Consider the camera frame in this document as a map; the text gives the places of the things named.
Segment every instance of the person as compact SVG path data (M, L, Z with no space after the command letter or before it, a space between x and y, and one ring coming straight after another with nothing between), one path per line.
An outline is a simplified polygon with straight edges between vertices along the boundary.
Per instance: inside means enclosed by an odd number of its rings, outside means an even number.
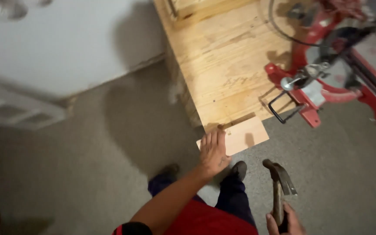
M226 155L224 131L206 134L201 139L200 163L177 180L179 167L171 164L149 181L153 196L131 219L113 234L258 234L245 193L247 165L237 162L220 184L221 190L215 207L208 206L197 195L216 174L225 169L231 156ZM288 234L306 233L294 210L286 202ZM274 217L266 214L270 235L279 235Z

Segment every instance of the white wall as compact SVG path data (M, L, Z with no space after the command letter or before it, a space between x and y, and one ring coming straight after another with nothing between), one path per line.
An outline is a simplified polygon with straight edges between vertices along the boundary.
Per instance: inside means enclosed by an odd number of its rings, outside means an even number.
M159 55L161 37L149 0L54 0L20 21L0 21L0 76L61 98Z

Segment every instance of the red shirt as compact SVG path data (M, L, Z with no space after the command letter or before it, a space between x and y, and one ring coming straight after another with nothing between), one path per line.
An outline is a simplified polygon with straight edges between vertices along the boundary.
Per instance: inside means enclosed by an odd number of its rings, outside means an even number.
M123 225L120 225L114 231L114 234L127 235L127 232L123 232L122 228ZM164 235L175 234L257 235L258 231L253 225L232 214L208 206L205 203L191 200L164 233Z

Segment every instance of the black sleeve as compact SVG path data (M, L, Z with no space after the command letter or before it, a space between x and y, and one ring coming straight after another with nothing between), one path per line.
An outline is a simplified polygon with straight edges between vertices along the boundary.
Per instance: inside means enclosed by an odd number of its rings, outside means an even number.
M153 235L150 228L142 222L128 222L121 226L123 235Z

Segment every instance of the dark shoe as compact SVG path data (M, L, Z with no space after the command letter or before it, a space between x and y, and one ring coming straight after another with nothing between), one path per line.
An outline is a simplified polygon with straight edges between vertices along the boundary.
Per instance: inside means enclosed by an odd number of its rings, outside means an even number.
M178 174L178 172L179 172L179 165L176 163L172 163L172 164L165 166L162 170L160 170L158 175L171 175L171 176L176 177L176 174Z
M234 174L237 175L237 177L240 179L240 181L243 181L246 177L246 171L247 171L247 165L244 161L238 161L236 164L234 164L233 168L230 171L230 175Z

